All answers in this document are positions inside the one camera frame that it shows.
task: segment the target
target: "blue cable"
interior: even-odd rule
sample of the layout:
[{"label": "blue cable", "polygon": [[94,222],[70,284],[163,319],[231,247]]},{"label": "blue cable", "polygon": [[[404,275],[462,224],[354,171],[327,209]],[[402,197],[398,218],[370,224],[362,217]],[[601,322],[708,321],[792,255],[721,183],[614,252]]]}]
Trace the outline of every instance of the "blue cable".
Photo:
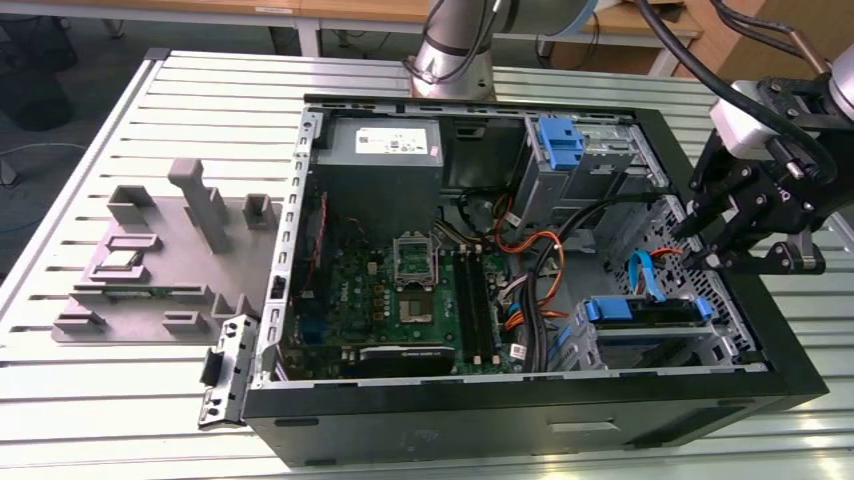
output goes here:
[{"label": "blue cable", "polygon": [[19,230],[25,230],[26,228],[33,227],[34,225],[42,223],[42,220],[45,220],[45,217],[41,217],[35,219],[33,222],[29,222],[23,225],[18,225],[15,227],[0,228],[0,233],[13,233],[13,232],[18,232]]},{"label": "blue cable", "polygon": [[656,298],[657,302],[664,302],[668,300],[668,297],[658,289],[658,284],[656,283],[656,269],[653,267],[653,257],[644,250],[638,250],[629,257],[629,288],[632,291],[636,291],[636,287],[638,286],[640,275],[644,275],[644,283],[646,286],[648,294]]}]

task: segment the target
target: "aluminum table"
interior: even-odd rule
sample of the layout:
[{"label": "aluminum table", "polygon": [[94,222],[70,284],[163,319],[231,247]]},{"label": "aluminum table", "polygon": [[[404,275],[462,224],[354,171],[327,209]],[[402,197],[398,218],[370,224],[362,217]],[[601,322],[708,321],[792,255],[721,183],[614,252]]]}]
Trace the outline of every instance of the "aluminum table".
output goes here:
[{"label": "aluminum table", "polygon": [[[223,196],[282,197],[306,93],[408,95],[397,63],[171,52],[149,59],[0,288],[0,478],[278,476],[287,467],[250,429],[199,432],[199,346],[75,346],[51,323],[105,233],[117,185],[181,195],[177,157],[202,158]],[[500,100],[654,108],[689,156],[712,129],[698,83],[498,68]],[[844,226],[832,222],[836,230]],[[770,277],[777,302],[831,386],[796,410],[753,417],[684,447],[550,457],[295,470],[327,478],[832,479],[854,476],[854,257],[817,233],[819,277]]]}]

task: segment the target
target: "ram slot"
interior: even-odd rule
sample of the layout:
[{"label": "ram slot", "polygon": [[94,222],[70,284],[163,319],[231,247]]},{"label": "ram slot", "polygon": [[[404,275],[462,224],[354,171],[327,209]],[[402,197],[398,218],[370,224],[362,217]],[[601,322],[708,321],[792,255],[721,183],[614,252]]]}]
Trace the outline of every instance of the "ram slot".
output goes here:
[{"label": "ram slot", "polygon": [[454,256],[454,279],[457,285],[457,311],[460,319],[460,330],[464,341],[464,360],[466,363],[474,362],[474,357],[480,353],[478,331],[476,318],[473,316],[473,296],[469,287],[469,255],[460,253]]},{"label": "ram slot", "polygon": [[478,335],[478,353],[484,364],[493,362],[496,355],[496,335],[490,314],[490,297],[488,295],[486,273],[481,255],[469,255],[469,291],[472,294],[472,314],[476,320]]}]

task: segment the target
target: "wooden desk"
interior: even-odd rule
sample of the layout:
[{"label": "wooden desk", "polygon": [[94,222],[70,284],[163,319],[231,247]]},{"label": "wooden desk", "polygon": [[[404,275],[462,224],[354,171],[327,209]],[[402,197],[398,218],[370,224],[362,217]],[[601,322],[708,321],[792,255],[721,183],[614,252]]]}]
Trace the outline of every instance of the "wooden desk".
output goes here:
[{"label": "wooden desk", "polygon": [[[430,0],[0,0],[0,12],[117,20],[150,20],[291,27],[299,32],[305,56],[319,57],[323,29],[420,33],[430,11]],[[600,12],[604,45],[661,49],[650,75],[670,76],[678,62],[650,31],[634,5]],[[702,28],[688,13],[670,23],[688,45]],[[577,34],[552,38],[505,35],[500,38],[588,44],[593,20]]]},{"label": "wooden desk", "polygon": [[[430,12],[430,0],[302,0],[299,11],[303,17],[408,22],[422,25]],[[604,34],[654,36],[634,5],[617,5],[602,10],[598,15]],[[702,27],[688,12],[682,14],[678,22],[668,22],[668,25],[681,37],[697,38],[704,33]],[[590,33],[593,30],[592,19],[584,31]]]},{"label": "wooden desk", "polygon": [[[302,0],[299,11],[301,17],[311,18],[313,22],[317,22],[318,31],[329,28],[417,33],[428,19],[430,0]],[[601,11],[598,15],[600,43],[658,48],[660,54],[649,74],[670,76],[680,62],[664,48],[638,8],[632,4],[622,4]],[[682,13],[678,22],[666,23],[685,45],[689,45],[692,40],[704,33],[702,27],[688,12]],[[594,20],[592,19],[580,33],[560,38],[513,34],[497,36],[521,40],[538,39],[546,43],[588,44],[592,41],[594,29]]]}]

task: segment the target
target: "floor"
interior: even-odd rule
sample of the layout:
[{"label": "floor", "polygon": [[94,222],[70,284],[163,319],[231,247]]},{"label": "floor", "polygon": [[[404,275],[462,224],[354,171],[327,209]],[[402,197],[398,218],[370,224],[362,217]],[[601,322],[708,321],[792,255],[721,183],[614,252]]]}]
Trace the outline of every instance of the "floor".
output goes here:
[{"label": "floor", "polygon": [[[127,22],[126,35],[114,40],[99,20],[70,19],[69,36],[79,63],[58,74],[75,107],[74,120],[49,132],[21,130],[0,113],[0,152],[34,143],[87,146],[149,48],[233,53],[299,55],[297,32],[229,25]],[[325,55],[342,58],[400,60],[418,51],[421,37],[412,34],[351,32],[345,39],[325,31]],[[534,42],[496,40],[494,63],[538,67]],[[14,188],[0,188],[0,282],[37,229],[78,164],[83,151],[70,147],[38,147],[3,156],[19,173]]]}]

